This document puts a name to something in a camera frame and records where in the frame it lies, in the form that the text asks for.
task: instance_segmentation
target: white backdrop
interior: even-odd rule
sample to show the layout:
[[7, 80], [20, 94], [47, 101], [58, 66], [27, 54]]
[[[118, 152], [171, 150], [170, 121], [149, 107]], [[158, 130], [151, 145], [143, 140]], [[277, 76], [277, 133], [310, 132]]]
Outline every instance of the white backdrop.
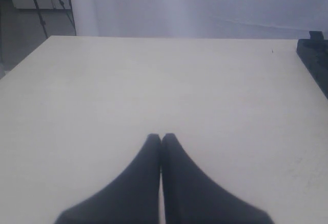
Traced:
[[78, 35], [301, 38], [328, 31], [328, 0], [72, 0]]

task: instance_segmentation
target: table surface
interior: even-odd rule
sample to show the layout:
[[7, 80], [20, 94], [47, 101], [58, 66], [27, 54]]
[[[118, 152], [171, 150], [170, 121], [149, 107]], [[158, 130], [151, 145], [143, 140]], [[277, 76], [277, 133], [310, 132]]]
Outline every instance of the table surface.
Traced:
[[0, 81], [0, 223], [53, 223], [167, 132], [275, 223], [327, 223], [328, 101], [296, 44], [50, 37]]

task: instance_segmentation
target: white curtain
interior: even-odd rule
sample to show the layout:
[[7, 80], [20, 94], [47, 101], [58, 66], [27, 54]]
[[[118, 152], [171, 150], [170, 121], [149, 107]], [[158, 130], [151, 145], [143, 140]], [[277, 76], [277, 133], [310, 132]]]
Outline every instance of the white curtain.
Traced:
[[328, 31], [328, 0], [72, 0], [78, 35], [301, 38]]

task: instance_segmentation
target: tripod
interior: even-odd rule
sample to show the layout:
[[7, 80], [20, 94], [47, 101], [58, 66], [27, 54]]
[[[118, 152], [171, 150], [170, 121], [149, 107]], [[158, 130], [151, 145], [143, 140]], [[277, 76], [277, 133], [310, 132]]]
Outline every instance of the tripod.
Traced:
[[[39, 5], [37, 3], [37, 0], [33, 0], [33, 1], [34, 1], [34, 4], [35, 4], [37, 15], [38, 15], [39, 20], [40, 20], [40, 24], [41, 24], [42, 29], [43, 29], [43, 32], [45, 34], [45, 37], [48, 38], [48, 34], [47, 34], [47, 30], [46, 30], [46, 22], [43, 20], [43, 17], [41, 15], [41, 11], [40, 11], [40, 7], [39, 7]], [[74, 28], [75, 34], [76, 34], [73, 11], [72, 11], [72, 18], [71, 18], [70, 15], [69, 15], [69, 13], [68, 13], [68, 11], [65, 8], [64, 2], [62, 0], [58, 0], [58, 1], [59, 1], [60, 5], [62, 6], [62, 8], [64, 9], [64, 11], [66, 12], [66, 15], [67, 15], [68, 19], [70, 20], [70, 22], [71, 22], [71, 24], [72, 24], [72, 26]]]

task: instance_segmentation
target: gray floor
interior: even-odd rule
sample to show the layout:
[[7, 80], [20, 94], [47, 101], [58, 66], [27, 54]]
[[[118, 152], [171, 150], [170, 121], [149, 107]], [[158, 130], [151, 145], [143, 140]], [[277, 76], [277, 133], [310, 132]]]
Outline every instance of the gray floor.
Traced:
[[[48, 35], [75, 35], [63, 11], [43, 11]], [[13, 69], [46, 38], [36, 11], [21, 12], [11, 0], [1, 0], [2, 59], [6, 72]]]

